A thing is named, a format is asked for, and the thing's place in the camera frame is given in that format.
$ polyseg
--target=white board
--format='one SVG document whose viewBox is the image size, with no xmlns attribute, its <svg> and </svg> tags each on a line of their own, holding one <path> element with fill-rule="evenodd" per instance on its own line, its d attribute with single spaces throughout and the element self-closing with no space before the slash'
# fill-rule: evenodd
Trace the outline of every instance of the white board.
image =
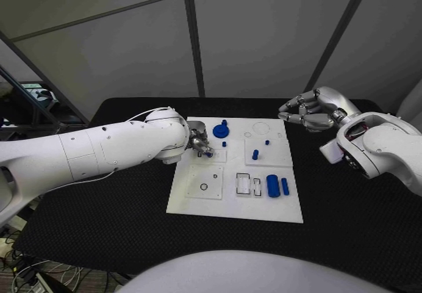
<svg viewBox="0 0 422 293">
<path fill-rule="evenodd" d="M 222 119 L 228 122 L 230 135 L 218 139 L 212 130 Z M 205 122 L 217 153 L 208 158 L 199 157 L 195 150 L 185 152 L 175 172 L 168 213 L 303 223 L 284 121 L 217 117 L 189 117 L 188 120 Z M 258 160 L 253 160 L 255 149 Z M 237 193 L 238 173 L 250 174 L 251 194 Z M 268 175 L 280 179 L 277 198 L 268 196 Z M 261 180 L 261 196 L 255 196 L 255 178 Z M 284 195 L 281 178 L 289 180 L 290 195 Z"/>
</svg>

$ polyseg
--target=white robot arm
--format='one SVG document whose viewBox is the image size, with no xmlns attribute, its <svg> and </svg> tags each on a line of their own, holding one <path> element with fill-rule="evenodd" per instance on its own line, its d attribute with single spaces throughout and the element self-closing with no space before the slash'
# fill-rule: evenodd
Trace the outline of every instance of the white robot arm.
<svg viewBox="0 0 422 293">
<path fill-rule="evenodd" d="M 286 111 L 300 106 L 300 114 Z M 291 99 L 280 108 L 280 118 L 303 124 L 312 132 L 333 126 L 338 137 L 320 147 L 332 164 L 343 159 L 372 179 L 391 172 L 410 190 L 422 196 L 422 135 L 394 115 L 362 113 L 350 100 L 329 87 Z"/>
<path fill-rule="evenodd" d="M 188 148 L 212 154 L 205 124 L 188 121 L 172 108 L 155 111 L 146 122 L 132 121 L 87 130 L 0 142 L 0 226 L 31 200 L 55 188 L 146 163 L 172 164 Z"/>
</svg>

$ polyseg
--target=textured black surface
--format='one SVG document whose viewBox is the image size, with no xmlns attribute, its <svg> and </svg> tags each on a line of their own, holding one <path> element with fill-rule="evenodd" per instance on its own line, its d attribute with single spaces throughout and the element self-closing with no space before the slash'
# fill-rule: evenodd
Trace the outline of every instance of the textured black surface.
<svg viewBox="0 0 422 293">
<path fill-rule="evenodd" d="M 277 118 L 280 99 L 119 98 L 91 126 L 173 106 L 186 117 Z M 363 112 L 379 110 L 363 100 Z M 93 269 L 139 273 L 189 253 L 255 250 L 313 261 L 384 286 L 422 282 L 422 198 L 385 174 L 368 180 L 319 147 L 336 130 L 287 124 L 304 224 L 166 213 L 175 165 L 152 161 L 104 181 L 45 196 L 16 242 L 25 253 Z"/>
</svg>

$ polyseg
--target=curved white surface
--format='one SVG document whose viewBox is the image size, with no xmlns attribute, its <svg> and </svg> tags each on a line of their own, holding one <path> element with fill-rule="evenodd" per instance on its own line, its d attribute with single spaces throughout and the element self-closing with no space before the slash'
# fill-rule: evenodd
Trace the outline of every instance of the curved white surface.
<svg viewBox="0 0 422 293">
<path fill-rule="evenodd" d="M 389 292 L 319 264 L 238 250 L 186 255 L 149 269 L 121 288 L 127 292 Z"/>
</svg>

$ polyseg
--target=black mat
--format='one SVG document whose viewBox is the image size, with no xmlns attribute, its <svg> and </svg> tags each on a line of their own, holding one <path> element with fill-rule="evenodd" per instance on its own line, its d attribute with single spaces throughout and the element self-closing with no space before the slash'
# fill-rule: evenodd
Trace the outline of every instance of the black mat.
<svg viewBox="0 0 422 293">
<path fill-rule="evenodd" d="M 280 99 L 120 98 L 104 102 L 91 126 L 160 106 L 186 116 L 277 118 Z M 356 101 L 363 112 L 379 110 Z M 286 125 L 304 224 L 166 213 L 176 165 L 152 161 L 107 180 L 45 196 L 15 244 L 75 266 L 139 273 L 189 253 L 254 250 L 340 269 L 384 286 L 422 282 L 422 198 L 386 174 L 368 180 L 319 147 L 336 130 L 310 134 Z"/>
</svg>

